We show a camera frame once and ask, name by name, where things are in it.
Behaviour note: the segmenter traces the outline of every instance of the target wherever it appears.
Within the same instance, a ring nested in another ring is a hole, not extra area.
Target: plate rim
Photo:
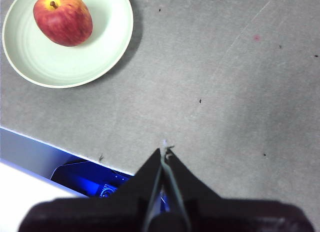
[[[3,50],[4,50],[4,54],[7,58],[7,60],[9,61],[10,65],[12,66],[12,68],[20,75],[22,76],[24,79],[28,80],[29,82],[31,83],[34,83],[36,85],[39,85],[39,86],[42,86],[42,87],[47,87],[47,88],[72,88],[72,87],[77,87],[77,86],[81,86],[83,84],[86,84],[86,83],[89,83],[89,82],[92,82],[96,79],[98,79],[99,77],[103,76],[104,74],[106,74],[108,71],[110,71],[111,68],[113,68],[117,62],[121,59],[121,57],[124,55],[124,53],[126,52],[127,48],[128,48],[128,45],[131,41],[131,38],[132,38],[132,33],[133,33],[133,29],[134,29],[134,14],[133,14],[133,10],[132,10],[132,6],[131,6],[131,3],[130,3],[130,0],[125,0],[126,3],[128,4],[128,7],[129,7],[129,13],[130,13],[130,27],[129,27],[129,36],[128,36],[128,39],[121,51],[121,53],[117,56],[117,58],[113,61],[113,63],[111,63],[107,68],[105,68],[101,73],[93,76],[92,78],[90,79],[87,79],[87,80],[84,80],[82,82],[79,82],[79,83],[74,83],[74,84],[68,84],[68,85],[51,85],[51,84],[45,84],[45,83],[40,83],[40,82],[37,82],[31,78],[29,78],[28,76],[26,76],[25,74],[23,74],[15,65],[14,63],[12,62],[10,56],[8,55],[8,52],[7,52],[7,47],[6,47],[6,43],[5,43],[5,31],[6,31],[6,26],[7,26],[7,20],[8,20],[8,17],[11,13],[11,10],[13,9],[13,7],[15,6],[16,2],[18,0],[14,0],[13,3],[10,5],[6,15],[5,15],[5,18],[4,18],[4,21],[3,21],[3,26],[2,26],[2,35],[1,35],[1,40],[2,40],[2,46],[3,46]]]

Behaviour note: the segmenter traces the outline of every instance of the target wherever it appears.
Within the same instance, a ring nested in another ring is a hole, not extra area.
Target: apple stem
[[[50,6],[54,7],[54,9],[57,9],[57,8],[58,8],[57,5],[56,5],[56,3],[55,3],[54,1],[50,2]]]

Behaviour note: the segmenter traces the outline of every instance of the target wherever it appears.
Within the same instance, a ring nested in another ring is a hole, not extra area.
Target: white plate
[[[49,40],[36,25],[37,0],[14,0],[2,43],[12,67],[25,79],[51,88],[75,87],[102,76],[124,54],[133,31],[129,0],[83,0],[92,17],[92,35],[75,47]]]

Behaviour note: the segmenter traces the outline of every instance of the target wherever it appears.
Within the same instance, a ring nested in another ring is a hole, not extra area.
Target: red apple
[[[92,33],[91,15],[82,0],[38,0],[33,15],[40,30],[63,46],[83,43]]]

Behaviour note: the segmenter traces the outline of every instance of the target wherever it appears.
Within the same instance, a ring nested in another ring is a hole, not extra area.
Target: gray table
[[[1,56],[1,125],[131,173],[167,139],[221,196],[319,229],[320,0],[130,1],[126,53],[87,85],[34,85]]]

